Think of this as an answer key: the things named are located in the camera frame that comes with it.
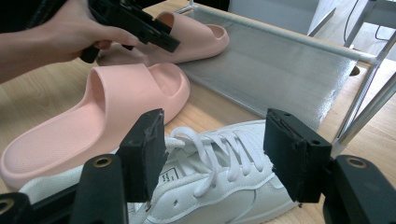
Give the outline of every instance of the metal rod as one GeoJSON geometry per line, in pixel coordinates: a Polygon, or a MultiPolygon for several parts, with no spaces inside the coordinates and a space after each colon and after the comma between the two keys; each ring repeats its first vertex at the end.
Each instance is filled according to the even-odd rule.
{"type": "Polygon", "coordinates": [[[396,92],[396,72],[381,88],[373,100],[361,111],[356,120],[339,137],[338,142],[346,146],[367,122],[382,108],[396,92]]]}
{"type": "Polygon", "coordinates": [[[358,111],[361,108],[361,103],[363,102],[364,97],[366,96],[367,91],[369,90],[371,83],[373,82],[376,71],[378,70],[381,63],[387,57],[389,51],[391,50],[391,48],[393,47],[395,42],[396,42],[396,32],[393,33],[392,37],[389,39],[387,44],[384,46],[384,48],[381,49],[378,56],[376,56],[375,62],[371,66],[369,71],[367,72],[368,74],[366,75],[365,79],[363,80],[358,92],[356,93],[356,97],[353,100],[352,105],[349,108],[348,112],[346,113],[346,118],[344,119],[343,125],[342,125],[341,129],[338,131],[338,134],[336,135],[336,137],[340,137],[340,135],[346,131],[346,129],[351,124],[351,122],[356,118],[358,111]]]}
{"type": "Polygon", "coordinates": [[[181,14],[181,13],[186,12],[186,11],[189,11],[190,9],[193,9],[193,8],[194,8],[194,1],[193,1],[193,0],[190,0],[190,3],[189,3],[188,6],[183,7],[183,8],[181,8],[181,9],[178,9],[178,10],[176,10],[175,12],[178,13],[178,14],[181,14]]]}

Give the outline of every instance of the black device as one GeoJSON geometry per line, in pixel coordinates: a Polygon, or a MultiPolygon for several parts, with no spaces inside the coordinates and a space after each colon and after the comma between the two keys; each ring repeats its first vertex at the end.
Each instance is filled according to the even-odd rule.
{"type": "Polygon", "coordinates": [[[116,155],[122,163],[126,200],[129,203],[149,202],[166,163],[162,110],[143,114],[129,131],[116,155]]]}
{"type": "Polygon", "coordinates": [[[299,203],[325,196],[326,223],[396,223],[396,190],[371,162],[330,157],[332,145],[292,114],[269,109],[263,149],[274,172],[299,203]]]}
{"type": "MultiPolygon", "coordinates": [[[[117,26],[135,35],[140,42],[152,43],[169,52],[174,52],[179,41],[170,36],[171,27],[135,6],[128,0],[89,0],[89,8],[95,19],[103,25],[117,26]]],[[[85,49],[80,58],[86,63],[93,63],[99,49],[85,49]]]]}

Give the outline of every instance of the screw hole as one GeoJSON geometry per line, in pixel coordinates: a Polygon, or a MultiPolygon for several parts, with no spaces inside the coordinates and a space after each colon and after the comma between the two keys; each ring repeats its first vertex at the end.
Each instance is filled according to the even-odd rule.
{"type": "Polygon", "coordinates": [[[93,162],[93,166],[97,168],[105,167],[108,166],[111,162],[112,160],[109,157],[101,157],[93,162]]]}
{"type": "Polygon", "coordinates": [[[356,168],[361,168],[361,169],[367,168],[367,163],[357,158],[348,157],[346,158],[346,162],[349,165],[354,166],[356,168]]]}
{"type": "Polygon", "coordinates": [[[320,142],[318,140],[311,140],[311,143],[314,145],[320,145],[320,142]]]}

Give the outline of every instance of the finger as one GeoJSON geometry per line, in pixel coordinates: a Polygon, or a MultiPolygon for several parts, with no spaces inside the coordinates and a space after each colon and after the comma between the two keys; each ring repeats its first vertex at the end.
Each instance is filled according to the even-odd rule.
{"type": "Polygon", "coordinates": [[[94,46],[98,49],[109,49],[111,46],[112,41],[111,40],[100,40],[97,41],[94,46]]]}
{"type": "Polygon", "coordinates": [[[92,37],[93,41],[111,40],[129,46],[135,46],[139,41],[136,36],[118,27],[98,24],[92,28],[94,29],[92,34],[95,35],[92,37]]]}

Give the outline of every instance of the sneaker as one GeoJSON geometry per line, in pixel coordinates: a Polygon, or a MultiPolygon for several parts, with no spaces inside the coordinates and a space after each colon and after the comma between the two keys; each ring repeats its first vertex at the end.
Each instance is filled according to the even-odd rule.
{"type": "MultiPolygon", "coordinates": [[[[201,134],[187,127],[174,129],[165,138],[170,154],[151,202],[128,203],[130,223],[260,223],[289,211],[296,203],[263,153],[264,130],[265,120],[201,134]]],[[[21,191],[32,203],[39,201],[45,195],[36,197],[37,190],[49,190],[49,178],[56,182],[41,177],[44,188],[28,183],[21,191]]]]}

